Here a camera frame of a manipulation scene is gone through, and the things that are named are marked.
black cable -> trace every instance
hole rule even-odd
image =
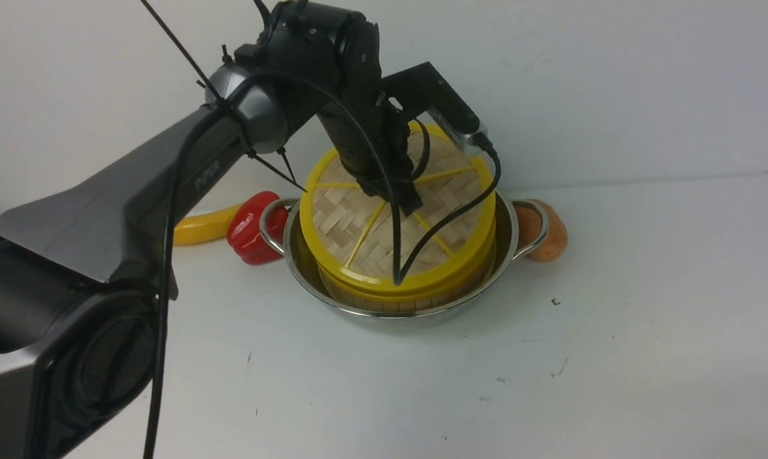
[[[154,457],[157,442],[157,427],[160,422],[160,404],[163,400],[163,373],[166,364],[166,342],[168,340],[168,300],[171,288],[171,253],[174,246],[174,225],[177,223],[177,194],[180,189],[180,177],[185,168],[191,149],[203,134],[224,117],[227,108],[220,105],[207,114],[194,126],[183,141],[174,167],[168,175],[168,202],[166,220],[163,226],[163,258],[160,263],[159,287],[157,288],[157,344],[154,346],[154,375],[151,381],[151,404],[149,420],[145,431],[144,459]]]
[[[415,168],[415,171],[413,171],[412,175],[409,177],[410,182],[414,182],[415,180],[418,180],[418,177],[424,175],[426,167],[430,164],[430,134],[426,130],[426,127],[424,126],[424,123],[421,122],[421,120],[415,119],[415,122],[418,123],[419,127],[421,127],[421,131],[424,134],[424,149],[421,152],[421,159],[418,161],[417,168]]]
[[[256,9],[259,10],[259,15],[262,17],[262,26],[264,31],[270,28],[270,10],[264,5],[262,0],[253,0],[253,4],[256,5]]]
[[[282,157],[282,160],[284,160],[284,165],[287,167],[287,172],[290,173],[290,178],[293,179],[293,181],[296,181],[296,175],[293,175],[293,168],[290,165],[290,161],[287,160],[287,149],[284,147],[279,148],[276,150],[276,153]]]
[[[288,177],[287,175],[284,175],[284,172],[279,171],[279,169],[276,169],[276,167],[273,166],[271,163],[268,163],[264,159],[261,159],[261,157],[259,157],[259,155],[256,154],[256,152],[252,152],[252,153],[249,152],[249,155],[247,155],[247,157],[249,157],[250,159],[255,159],[256,161],[261,163],[262,166],[265,166],[265,168],[270,169],[270,171],[272,171],[274,174],[278,175],[279,177],[282,177],[282,179],[287,181],[287,183],[290,183],[291,185],[300,189],[303,193],[307,193],[306,189],[304,189],[301,185],[299,185],[299,183],[296,183],[296,179],[294,179],[293,177]]]
[[[495,189],[497,189],[497,182],[500,181],[500,176],[502,175],[502,168],[500,166],[500,159],[497,157],[497,151],[494,150],[494,145],[491,144],[491,142],[488,140],[488,137],[485,134],[479,133],[476,134],[474,137],[474,142],[480,149],[486,152],[486,154],[489,155],[492,162],[494,162],[494,178],[491,179],[491,185],[486,187],[485,191],[480,193],[474,200],[469,201],[468,204],[465,204],[461,207],[458,207],[456,211],[451,212],[449,215],[446,215],[442,218],[441,221],[437,222],[435,226],[433,226],[430,230],[428,230],[424,237],[421,238],[420,241],[418,241],[418,244],[416,244],[415,248],[413,248],[412,253],[409,254],[407,257],[407,262],[403,264],[402,271],[398,273],[399,276],[401,276],[401,279],[406,278],[407,272],[409,271],[409,268],[412,267],[412,264],[415,263],[415,260],[418,258],[419,254],[421,253],[421,250],[428,244],[430,240],[434,237],[434,235],[437,234],[440,230],[443,229],[443,227],[447,226],[447,224],[450,224],[454,221],[454,219],[460,217],[461,215],[465,214],[466,212],[474,209],[474,207],[477,206],[477,204],[482,203],[486,200],[486,198],[489,197],[490,194],[494,192]]]
[[[141,0],[141,3],[143,3],[143,6],[145,6],[145,9],[149,10],[151,17],[154,17],[154,20],[157,21],[157,24],[160,25],[160,28],[163,29],[163,32],[168,35],[169,38],[171,38],[172,43],[174,43],[174,46],[177,47],[178,50],[182,53],[183,56],[185,56],[185,60],[188,61],[189,64],[191,64],[192,67],[194,67],[194,70],[197,72],[197,75],[199,75],[200,78],[203,79],[203,82],[206,87],[208,87],[209,90],[211,90],[211,93],[214,95],[215,98],[217,98],[217,101],[222,101],[223,98],[220,96],[220,93],[217,92],[217,88],[214,87],[214,85],[211,84],[211,80],[208,79],[208,76],[205,75],[202,69],[200,69],[199,65],[197,65],[196,62],[194,62],[194,58],[191,57],[191,54],[188,53],[187,50],[185,50],[185,47],[182,46],[182,43],[180,43],[180,40],[177,39],[177,36],[174,35],[174,32],[171,32],[171,29],[168,29],[168,26],[165,22],[163,22],[163,18],[160,17],[159,14],[157,14],[156,11],[154,11],[154,8],[151,8],[151,5],[147,0]]]

yellow steamer lid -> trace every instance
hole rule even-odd
[[[417,164],[423,134],[410,125],[409,156]],[[416,188],[424,206],[402,214],[401,264],[428,229],[491,183],[481,157],[468,157],[436,126],[430,160]],[[476,288],[494,265],[495,194],[443,228],[421,251],[404,282],[392,281],[392,212],[361,191],[332,149],[315,166],[301,198],[300,221],[326,289],[361,310],[410,312],[453,302]]]

